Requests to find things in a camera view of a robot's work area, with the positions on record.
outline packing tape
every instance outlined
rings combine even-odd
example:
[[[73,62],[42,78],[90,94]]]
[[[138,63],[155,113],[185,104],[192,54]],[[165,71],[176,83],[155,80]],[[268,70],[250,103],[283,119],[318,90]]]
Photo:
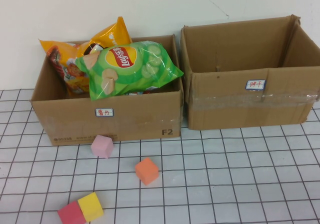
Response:
[[[294,107],[311,104],[318,100],[318,94],[270,94],[270,95],[229,95],[192,97],[192,108],[198,111],[217,108],[266,108],[266,107]]]

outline chip bag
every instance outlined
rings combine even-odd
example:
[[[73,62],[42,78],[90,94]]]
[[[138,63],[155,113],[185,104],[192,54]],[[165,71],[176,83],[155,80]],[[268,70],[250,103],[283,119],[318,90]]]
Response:
[[[92,100],[160,88],[184,74],[153,41],[96,51],[77,58],[75,64],[90,77]]]
[[[40,43],[50,59],[53,67],[65,81],[69,94],[89,92],[89,77],[75,65],[76,58],[104,48],[132,43],[124,19],[120,16],[115,24],[96,34],[90,41],[73,44],[60,41],[44,41]]]

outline yellow snack bag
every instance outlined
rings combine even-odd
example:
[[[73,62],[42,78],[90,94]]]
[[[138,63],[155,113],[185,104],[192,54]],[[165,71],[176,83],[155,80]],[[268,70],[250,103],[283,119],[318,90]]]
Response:
[[[59,76],[65,81],[70,94],[89,92],[89,77],[76,66],[76,58],[102,49],[132,43],[124,19],[97,33],[90,41],[73,44],[61,41],[40,40],[40,43]]]

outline lay's logo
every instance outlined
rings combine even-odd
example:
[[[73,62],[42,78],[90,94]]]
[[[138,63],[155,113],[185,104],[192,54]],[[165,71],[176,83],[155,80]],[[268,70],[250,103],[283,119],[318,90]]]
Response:
[[[114,67],[129,68],[135,64],[137,51],[133,47],[117,46],[108,51],[105,60]]]

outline green chip bag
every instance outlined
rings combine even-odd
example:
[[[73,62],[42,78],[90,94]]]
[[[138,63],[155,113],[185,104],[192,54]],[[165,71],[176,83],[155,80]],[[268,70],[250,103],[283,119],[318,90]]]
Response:
[[[91,100],[160,88],[184,73],[153,41],[118,45],[75,60],[89,76]]]

